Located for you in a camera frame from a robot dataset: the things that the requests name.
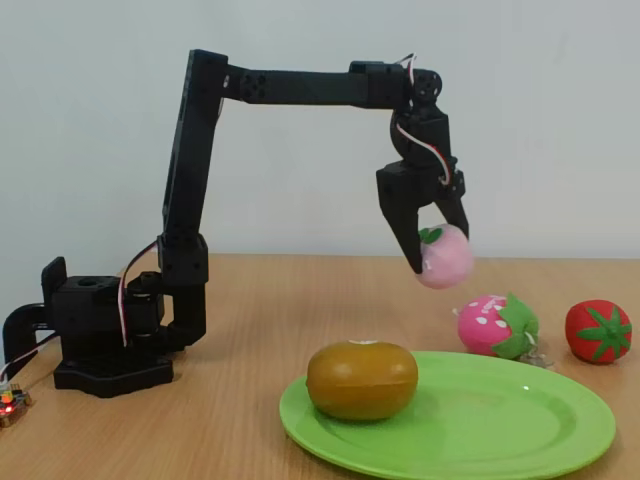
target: green plate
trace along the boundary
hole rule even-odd
[[[395,417],[330,419],[313,407],[302,377],[280,401],[286,432],[328,462],[398,480],[553,478],[594,462],[613,441],[609,407],[562,375],[478,355],[414,356],[418,390]]]

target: table surface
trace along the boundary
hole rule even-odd
[[[130,278],[155,265],[154,255],[143,258]],[[640,316],[640,261],[480,259],[470,280],[445,291],[422,287],[402,258],[216,255],[210,277],[207,335],[176,356],[169,385],[108,400],[57,391],[58,346],[37,355],[15,379],[35,404],[0,430],[2,471],[33,480],[368,478],[287,438],[278,415],[287,385],[334,341],[462,351],[452,309],[512,291],[538,313],[556,371],[602,396],[618,420],[609,452],[565,478],[637,475],[638,355],[611,366],[581,363],[568,351],[563,321],[573,304],[596,297]]]

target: red tomato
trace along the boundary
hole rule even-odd
[[[587,300],[571,307],[565,334],[573,354],[591,363],[612,363],[631,348],[629,317],[607,300]]]

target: white wall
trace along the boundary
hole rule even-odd
[[[631,0],[4,0],[0,318],[40,299],[56,255],[115,273],[159,233],[192,48],[318,71],[415,50],[444,79],[477,254],[638,257],[638,15]],[[399,254],[375,189],[397,159],[388,120],[227,102],[211,251]]]

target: robotic arm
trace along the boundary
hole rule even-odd
[[[421,273],[421,207],[435,203],[448,223],[467,236],[469,231],[461,202],[464,178],[451,154],[449,120],[436,106],[441,90],[440,76],[413,69],[413,61],[406,69],[401,63],[357,61],[346,73],[314,73],[249,70],[230,65],[224,55],[191,51],[162,209],[163,232],[155,243],[160,272],[142,273],[119,302],[120,278],[68,277],[65,260],[58,257],[42,273],[44,306],[16,310],[7,325],[27,340],[43,325],[60,336],[63,360],[54,372],[57,388],[113,397],[172,381],[165,354],[192,345],[206,332],[208,247],[199,228],[224,99],[391,110],[391,141],[401,160],[376,172],[378,200],[411,269]],[[160,325],[164,295],[173,297],[173,321],[166,327]],[[127,318],[122,337],[119,303]]]

